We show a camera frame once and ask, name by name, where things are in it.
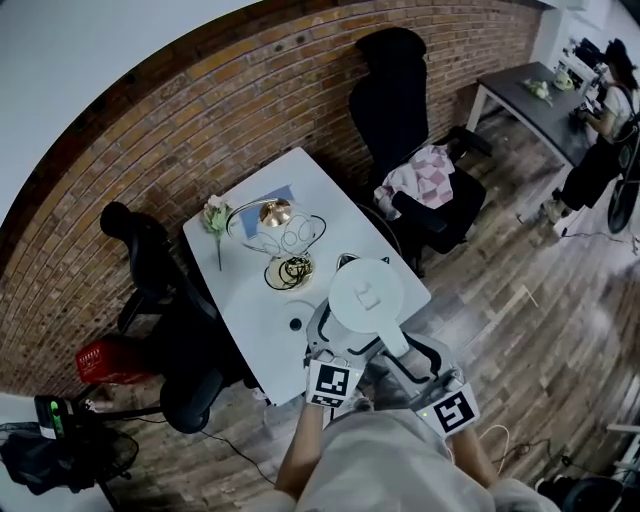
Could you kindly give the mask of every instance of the desk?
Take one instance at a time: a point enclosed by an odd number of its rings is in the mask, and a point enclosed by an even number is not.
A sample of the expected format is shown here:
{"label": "desk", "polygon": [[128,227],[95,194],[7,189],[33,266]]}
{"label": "desk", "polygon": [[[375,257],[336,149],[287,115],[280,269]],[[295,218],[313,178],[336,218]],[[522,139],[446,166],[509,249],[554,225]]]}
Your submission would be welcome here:
{"label": "desk", "polygon": [[[288,402],[306,389],[303,367],[306,325],[297,332],[292,331],[289,312],[308,308],[312,313],[327,298],[341,254],[390,258],[390,265],[405,291],[399,323],[408,320],[431,299],[429,291],[402,258],[301,148],[293,149],[236,185],[224,198],[240,206],[286,185],[296,202],[327,223],[324,236],[310,249],[315,271],[302,290],[269,288],[263,277],[269,256],[251,251],[226,235],[220,249],[220,272],[214,239],[204,230],[200,216],[193,217],[183,228],[229,332],[265,394],[276,405]],[[374,337],[371,335],[363,346]]]}
{"label": "desk", "polygon": [[[549,84],[553,107],[522,85],[527,78]],[[575,91],[560,91],[552,85],[553,78],[554,74],[539,62],[479,78],[478,92],[467,122],[467,130],[475,131],[486,99],[490,97],[524,123],[562,162],[562,169],[551,183],[518,212],[520,219],[535,214],[540,204],[551,197],[551,192],[562,187],[571,169],[580,164],[589,149],[586,134],[569,123],[569,113],[584,101],[582,95]]]}

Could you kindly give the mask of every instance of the white wall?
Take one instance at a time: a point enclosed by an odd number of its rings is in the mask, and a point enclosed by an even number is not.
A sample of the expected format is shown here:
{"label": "white wall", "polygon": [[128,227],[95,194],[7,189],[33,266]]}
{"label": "white wall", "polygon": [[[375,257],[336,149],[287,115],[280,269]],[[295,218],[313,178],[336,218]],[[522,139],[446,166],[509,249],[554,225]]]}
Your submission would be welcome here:
{"label": "white wall", "polygon": [[[32,398],[0,393],[0,425],[37,421]],[[99,487],[73,494],[69,489],[52,489],[34,496],[11,480],[0,463],[0,510],[3,512],[110,512],[111,507]]]}
{"label": "white wall", "polygon": [[58,136],[113,82],[191,30],[258,0],[5,0],[0,222]]}
{"label": "white wall", "polygon": [[631,61],[640,66],[640,26],[620,1],[589,0],[586,6],[585,11],[545,11],[531,60],[553,69],[570,38],[581,41],[586,37],[602,51],[609,41],[618,38],[627,47]]}
{"label": "white wall", "polygon": [[609,41],[618,38],[627,47],[631,62],[636,66],[640,66],[640,25],[631,17],[629,11],[619,0],[613,1],[607,23],[602,32],[603,50],[607,47]]}

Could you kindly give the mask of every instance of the white table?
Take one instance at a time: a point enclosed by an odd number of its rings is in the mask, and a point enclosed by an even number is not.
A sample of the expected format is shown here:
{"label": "white table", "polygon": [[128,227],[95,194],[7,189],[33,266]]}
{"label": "white table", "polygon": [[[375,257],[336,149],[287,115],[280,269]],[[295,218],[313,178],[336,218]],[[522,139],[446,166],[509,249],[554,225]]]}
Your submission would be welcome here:
{"label": "white table", "polygon": [[310,249],[315,272],[302,290],[269,288],[263,277],[269,256],[251,251],[226,235],[221,243],[220,272],[215,242],[204,230],[200,216],[193,217],[183,228],[229,332],[265,394],[276,405],[288,402],[306,389],[303,367],[306,325],[297,332],[292,331],[287,315],[296,307],[311,311],[327,298],[341,254],[390,258],[390,265],[405,291],[399,323],[408,320],[431,299],[429,291],[402,258],[301,148],[270,163],[224,197],[234,206],[240,206],[286,185],[290,186],[297,203],[327,223],[324,236]]}

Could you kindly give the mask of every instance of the black backpack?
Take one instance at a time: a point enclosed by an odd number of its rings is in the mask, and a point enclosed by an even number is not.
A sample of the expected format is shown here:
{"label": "black backpack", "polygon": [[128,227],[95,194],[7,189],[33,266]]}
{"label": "black backpack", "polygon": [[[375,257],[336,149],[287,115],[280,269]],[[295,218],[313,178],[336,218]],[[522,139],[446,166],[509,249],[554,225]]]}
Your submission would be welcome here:
{"label": "black backpack", "polygon": [[631,219],[640,185],[640,114],[633,108],[629,90],[626,87],[620,87],[620,90],[629,102],[631,115],[613,141],[613,154],[616,156],[614,165],[621,175],[613,190],[607,213],[609,230],[613,234],[620,233]]}

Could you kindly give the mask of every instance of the cable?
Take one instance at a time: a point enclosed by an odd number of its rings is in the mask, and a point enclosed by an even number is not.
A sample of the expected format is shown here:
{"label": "cable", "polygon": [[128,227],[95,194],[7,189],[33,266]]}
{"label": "cable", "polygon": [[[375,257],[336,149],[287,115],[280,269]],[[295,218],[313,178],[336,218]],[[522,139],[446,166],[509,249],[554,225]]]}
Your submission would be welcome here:
{"label": "cable", "polygon": [[[531,448],[534,448],[535,446],[539,446],[539,445],[541,445],[543,443],[547,444],[547,457],[549,458],[549,461],[552,462],[553,461],[553,455],[551,453],[551,439],[548,438],[548,437],[544,438],[544,439],[541,439],[539,441],[533,442],[533,443],[520,443],[520,444],[517,444],[513,448],[511,448],[509,451],[507,451],[501,458],[496,459],[496,460],[492,460],[491,462],[493,464],[496,464],[498,462],[504,462],[505,459],[513,452],[518,452],[519,456],[522,457],[522,456],[528,454],[531,451]],[[589,468],[587,468],[585,466],[581,466],[579,464],[575,464],[573,462],[573,460],[571,460],[571,457],[569,457],[568,455],[563,455],[560,458],[560,462],[562,462],[562,465],[565,466],[565,467],[574,467],[574,468],[578,468],[578,469],[581,469],[583,471],[586,471],[587,473],[592,473],[592,474],[597,475],[597,476],[606,477],[606,475],[604,473],[600,473],[598,471],[593,471],[592,469],[589,469]],[[635,469],[627,469],[625,471],[627,473],[630,473],[630,472],[640,473],[640,471],[635,470]]]}
{"label": "cable", "polygon": [[145,423],[166,423],[167,420],[162,420],[162,421],[154,421],[154,420],[147,420],[145,418],[120,418],[119,420],[114,420],[114,421],[144,421]]}
{"label": "cable", "polygon": [[217,436],[213,436],[211,434],[207,434],[204,430],[201,430],[200,433],[204,434],[207,437],[210,437],[211,439],[216,439],[218,441],[224,441],[225,443],[227,443],[231,449],[236,452],[238,455],[240,455],[240,457],[242,457],[245,460],[248,460],[249,462],[251,462],[251,464],[253,464],[256,469],[258,470],[258,473],[260,473],[260,476],[262,478],[264,478],[267,482],[269,482],[271,485],[276,485],[275,482],[273,480],[269,480],[262,471],[260,471],[260,467],[253,461],[251,460],[249,457],[247,457],[246,455],[244,455],[243,453],[240,452],[240,450],[238,450],[235,446],[233,446],[231,444],[231,441],[229,441],[228,439],[225,439],[224,437],[217,437]]}
{"label": "cable", "polygon": [[[144,421],[145,423],[166,423],[167,422],[167,420],[153,421],[153,420],[147,420],[145,418],[123,418],[122,419],[122,421],[134,421],[134,420]],[[258,470],[258,473],[260,473],[260,476],[262,478],[264,478],[271,485],[276,485],[275,482],[273,482],[272,480],[269,480],[266,476],[264,476],[264,473],[262,471],[260,471],[260,467],[253,460],[251,460],[249,457],[247,457],[246,455],[241,453],[240,450],[238,450],[235,446],[233,446],[233,444],[231,444],[231,441],[229,441],[228,439],[225,439],[224,437],[217,437],[217,436],[213,436],[211,434],[207,434],[204,430],[201,430],[200,433],[204,434],[207,437],[210,437],[211,439],[216,439],[217,441],[224,441],[225,443],[227,443],[234,452],[236,452],[238,455],[240,455],[240,457],[242,457],[243,459],[248,460],[249,462],[251,462],[251,464],[253,464],[256,467],[256,469]]]}
{"label": "cable", "polygon": [[511,453],[513,453],[513,452],[515,452],[517,450],[521,450],[521,449],[522,450],[519,452],[519,455],[522,457],[522,456],[526,455],[527,453],[529,453],[531,451],[531,448],[534,448],[535,446],[541,445],[542,443],[547,443],[547,456],[549,457],[549,460],[553,460],[553,455],[551,455],[551,439],[545,438],[545,439],[541,439],[540,441],[536,441],[534,443],[520,443],[520,444],[517,444],[513,448],[511,448],[507,453],[505,453],[504,456],[500,457],[499,459],[492,460],[491,462],[493,464],[496,464],[498,462],[502,462]]}
{"label": "cable", "polygon": [[506,460],[506,457],[507,457],[507,450],[509,449],[509,440],[511,439],[511,434],[509,433],[509,429],[507,427],[505,427],[504,425],[493,425],[492,427],[489,427],[487,430],[485,430],[482,433],[482,435],[479,437],[479,439],[482,439],[489,432],[491,432],[494,428],[501,428],[502,430],[504,430],[507,433],[507,441],[506,441],[506,443],[504,443],[504,452],[502,453],[502,459],[500,461],[500,467],[498,468],[498,475],[499,475],[500,473],[502,473],[502,466],[504,466],[504,461]]}
{"label": "cable", "polygon": [[633,245],[628,240],[620,240],[618,238],[613,238],[608,233],[604,233],[602,231],[596,231],[595,233],[574,233],[573,235],[562,235],[562,238],[574,238],[574,237],[589,238],[589,237],[596,236],[596,235],[606,236],[612,242],[617,242],[619,244],[631,244],[631,245]]}

